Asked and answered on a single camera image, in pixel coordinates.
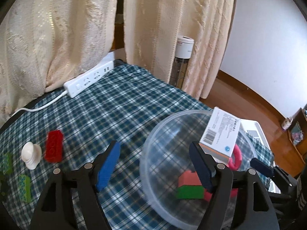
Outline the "right cream curtain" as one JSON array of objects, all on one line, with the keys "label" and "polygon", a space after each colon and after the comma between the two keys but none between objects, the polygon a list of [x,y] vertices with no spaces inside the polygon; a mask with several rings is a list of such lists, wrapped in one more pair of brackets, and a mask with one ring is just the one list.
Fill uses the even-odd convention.
[{"label": "right cream curtain", "polygon": [[220,69],[235,0],[124,0],[127,62],[169,81],[177,39],[194,40],[182,90],[206,98]]}]

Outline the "white plastic cap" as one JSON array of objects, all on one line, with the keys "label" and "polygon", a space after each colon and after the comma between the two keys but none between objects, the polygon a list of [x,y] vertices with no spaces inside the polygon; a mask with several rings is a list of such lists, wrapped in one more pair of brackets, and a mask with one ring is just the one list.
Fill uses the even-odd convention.
[{"label": "white plastic cap", "polygon": [[27,142],[21,150],[21,160],[29,170],[34,170],[42,159],[42,149],[38,144]]}]

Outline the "blue white medicine box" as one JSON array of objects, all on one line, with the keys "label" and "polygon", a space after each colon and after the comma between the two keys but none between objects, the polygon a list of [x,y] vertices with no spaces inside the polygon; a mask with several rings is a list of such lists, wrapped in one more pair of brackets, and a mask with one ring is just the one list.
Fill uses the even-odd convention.
[{"label": "blue white medicine box", "polygon": [[199,145],[218,163],[227,165],[235,148],[239,127],[240,118],[215,107],[199,140]]}]

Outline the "pink foam hair roller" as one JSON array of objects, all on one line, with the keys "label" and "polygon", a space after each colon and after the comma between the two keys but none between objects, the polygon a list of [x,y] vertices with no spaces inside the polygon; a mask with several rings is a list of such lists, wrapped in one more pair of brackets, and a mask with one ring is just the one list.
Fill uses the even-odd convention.
[{"label": "pink foam hair roller", "polygon": [[234,158],[232,156],[229,158],[228,167],[233,171],[237,171],[243,160],[241,150],[237,144],[234,146],[233,156]]}]

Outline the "blue plaid bedsheet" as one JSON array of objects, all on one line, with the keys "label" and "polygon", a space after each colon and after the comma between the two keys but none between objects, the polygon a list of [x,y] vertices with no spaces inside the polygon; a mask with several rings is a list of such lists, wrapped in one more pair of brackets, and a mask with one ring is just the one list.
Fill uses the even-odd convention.
[{"label": "blue plaid bedsheet", "polygon": [[[121,144],[121,154],[108,186],[98,194],[113,229],[173,229],[148,204],[139,177],[143,144],[166,117],[185,110],[210,111],[210,107],[152,76],[136,65],[122,64],[75,98],[57,89],[36,104],[56,102],[35,113],[25,112],[1,128],[1,156],[12,154],[5,208],[21,229],[28,229],[40,194],[55,165],[41,161],[34,170],[21,161],[27,142],[45,146],[50,131],[64,135],[63,170],[80,168],[102,153],[111,141]],[[31,202],[22,202],[18,176],[30,178]]]}]

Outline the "dark green soap box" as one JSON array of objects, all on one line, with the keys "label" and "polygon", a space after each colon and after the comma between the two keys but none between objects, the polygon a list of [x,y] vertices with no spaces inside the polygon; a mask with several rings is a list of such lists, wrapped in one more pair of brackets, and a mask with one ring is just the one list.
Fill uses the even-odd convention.
[{"label": "dark green soap box", "polygon": [[0,172],[0,200],[5,201],[8,195],[9,185],[7,182],[7,177]]}]

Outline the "red toy brick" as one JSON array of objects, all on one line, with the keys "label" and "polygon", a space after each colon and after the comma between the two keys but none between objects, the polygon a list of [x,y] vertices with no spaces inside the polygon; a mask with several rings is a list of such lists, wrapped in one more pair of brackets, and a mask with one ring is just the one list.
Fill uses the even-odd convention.
[{"label": "red toy brick", "polygon": [[49,163],[59,163],[63,159],[64,135],[60,130],[50,131],[45,144],[44,158]]}]

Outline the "left cream curtain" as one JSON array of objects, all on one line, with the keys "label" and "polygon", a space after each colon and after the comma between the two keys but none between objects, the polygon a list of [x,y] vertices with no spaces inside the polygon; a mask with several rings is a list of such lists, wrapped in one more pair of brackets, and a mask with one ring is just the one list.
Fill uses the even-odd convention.
[{"label": "left cream curtain", "polygon": [[98,64],[117,0],[16,0],[1,23],[1,123]]}]

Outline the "wooden shelf with items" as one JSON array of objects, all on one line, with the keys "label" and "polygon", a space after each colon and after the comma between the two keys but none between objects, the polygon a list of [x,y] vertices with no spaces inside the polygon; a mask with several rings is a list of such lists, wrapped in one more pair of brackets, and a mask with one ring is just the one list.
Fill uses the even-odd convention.
[{"label": "wooden shelf with items", "polygon": [[306,159],[306,106],[294,115],[287,133],[292,145],[302,158]]}]

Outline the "cream curtain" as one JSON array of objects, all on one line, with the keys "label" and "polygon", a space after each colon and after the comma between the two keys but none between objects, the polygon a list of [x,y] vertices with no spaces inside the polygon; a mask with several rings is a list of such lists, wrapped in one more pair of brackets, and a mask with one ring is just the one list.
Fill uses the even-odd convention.
[{"label": "cream curtain", "polygon": [[220,69],[235,0],[124,0],[127,62],[169,81],[177,39],[194,40],[182,90],[206,98]]},{"label": "cream curtain", "polygon": [[1,123],[98,64],[117,0],[16,0],[1,23]]}]

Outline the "clear plastic bowl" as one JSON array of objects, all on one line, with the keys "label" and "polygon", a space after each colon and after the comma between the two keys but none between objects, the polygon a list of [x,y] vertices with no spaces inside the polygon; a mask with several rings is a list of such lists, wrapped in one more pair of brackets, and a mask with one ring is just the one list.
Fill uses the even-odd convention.
[{"label": "clear plastic bowl", "polygon": [[[199,143],[213,110],[187,110],[168,116],[147,137],[140,158],[140,181],[147,202],[160,217],[180,229],[196,229],[212,194],[205,189],[204,199],[178,199],[179,176],[196,172],[189,155],[192,142]],[[240,127],[236,144],[242,153],[238,171],[250,168],[257,157],[256,141]]]}]

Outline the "white plastic basket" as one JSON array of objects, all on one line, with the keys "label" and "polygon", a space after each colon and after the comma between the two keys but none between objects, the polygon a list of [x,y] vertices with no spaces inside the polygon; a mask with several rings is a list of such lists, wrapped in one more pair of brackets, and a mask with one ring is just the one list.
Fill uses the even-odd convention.
[{"label": "white plastic basket", "polygon": [[[241,119],[241,126],[240,128],[245,131],[246,134],[248,134],[250,137],[252,137],[253,140],[258,141],[261,143],[267,150],[270,152],[272,155],[272,158],[270,159],[270,165],[275,167],[275,156],[273,152],[271,151],[270,145],[266,139],[266,136],[264,134],[263,129],[261,128],[260,124],[257,121],[253,120],[248,120],[248,119]],[[273,193],[281,193],[281,190],[277,187],[277,185],[270,180],[269,187],[268,187],[269,192]]]}]

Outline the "white tower heater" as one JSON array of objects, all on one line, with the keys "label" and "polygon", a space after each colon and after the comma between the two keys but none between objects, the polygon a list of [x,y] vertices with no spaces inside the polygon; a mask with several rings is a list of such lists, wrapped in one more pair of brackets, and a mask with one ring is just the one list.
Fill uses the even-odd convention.
[{"label": "white tower heater", "polygon": [[180,35],[177,38],[174,61],[171,69],[169,84],[181,89],[187,70],[188,62],[192,55],[194,40]]}]

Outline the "pink green toy brick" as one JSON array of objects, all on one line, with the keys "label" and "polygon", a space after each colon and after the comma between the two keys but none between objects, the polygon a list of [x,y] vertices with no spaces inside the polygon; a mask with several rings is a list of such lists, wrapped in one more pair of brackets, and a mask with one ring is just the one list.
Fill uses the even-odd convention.
[{"label": "pink green toy brick", "polygon": [[205,188],[196,172],[187,170],[179,176],[176,197],[178,199],[204,199]]}]

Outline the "white power strip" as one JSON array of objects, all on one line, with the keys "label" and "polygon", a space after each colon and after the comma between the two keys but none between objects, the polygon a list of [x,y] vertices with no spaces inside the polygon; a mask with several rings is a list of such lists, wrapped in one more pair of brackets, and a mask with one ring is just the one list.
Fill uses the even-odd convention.
[{"label": "white power strip", "polygon": [[101,63],[64,83],[64,89],[71,98],[76,97],[89,86],[99,81],[104,75],[113,70],[114,62]]}]

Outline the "green dotted toy brick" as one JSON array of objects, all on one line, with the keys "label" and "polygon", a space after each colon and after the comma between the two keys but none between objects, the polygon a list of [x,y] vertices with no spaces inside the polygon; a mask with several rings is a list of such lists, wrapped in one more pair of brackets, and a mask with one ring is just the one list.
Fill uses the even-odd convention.
[{"label": "green dotted toy brick", "polygon": [[4,175],[11,175],[13,172],[12,154],[10,152],[1,156],[1,171]]}]

